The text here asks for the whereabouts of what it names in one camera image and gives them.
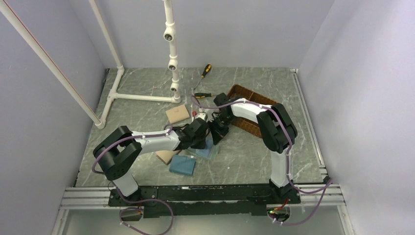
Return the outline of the green card holder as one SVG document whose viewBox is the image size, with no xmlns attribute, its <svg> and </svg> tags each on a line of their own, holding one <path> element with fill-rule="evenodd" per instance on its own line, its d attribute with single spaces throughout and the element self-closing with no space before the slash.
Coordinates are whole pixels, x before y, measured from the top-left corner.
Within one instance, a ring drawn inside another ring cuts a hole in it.
<svg viewBox="0 0 415 235">
<path fill-rule="evenodd" d="M 189 148 L 187 152 L 195 157 L 203 158 L 206 160 L 213 160 L 215 156 L 220 152 L 220 146 L 214 145 L 211 138 L 206 139 L 205 149 Z"/>
</svg>

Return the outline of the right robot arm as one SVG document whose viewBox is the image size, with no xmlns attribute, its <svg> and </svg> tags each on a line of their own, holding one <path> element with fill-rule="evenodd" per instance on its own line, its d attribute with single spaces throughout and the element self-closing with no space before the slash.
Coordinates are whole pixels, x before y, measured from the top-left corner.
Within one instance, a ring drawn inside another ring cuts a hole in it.
<svg viewBox="0 0 415 235">
<path fill-rule="evenodd" d="M 298 131 L 282 104 L 264 105 L 245 98 L 228 98 L 221 93 L 213 100 L 219 113 L 209 121 L 213 144 L 217 145 L 229 132 L 230 123 L 244 118 L 256 123 L 262 141 L 271 152 L 272 173 L 270 198 L 282 203 L 292 190 L 289 151 L 295 143 Z"/>
</svg>

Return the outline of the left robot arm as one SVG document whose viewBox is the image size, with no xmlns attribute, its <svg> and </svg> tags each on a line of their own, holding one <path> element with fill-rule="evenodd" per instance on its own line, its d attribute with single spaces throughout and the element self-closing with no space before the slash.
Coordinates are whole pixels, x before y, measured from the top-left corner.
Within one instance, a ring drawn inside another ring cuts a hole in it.
<svg viewBox="0 0 415 235">
<path fill-rule="evenodd" d="M 120 126 L 93 150 L 92 171 L 105 175 L 120 190 L 121 199 L 133 206 L 141 197 L 130 171 L 137 157 L 157 151 L 203 149 L 208 130 L 209 124 L 202 118 L 157 132 L 134 132 L 127 126 Z"/>
</svg>

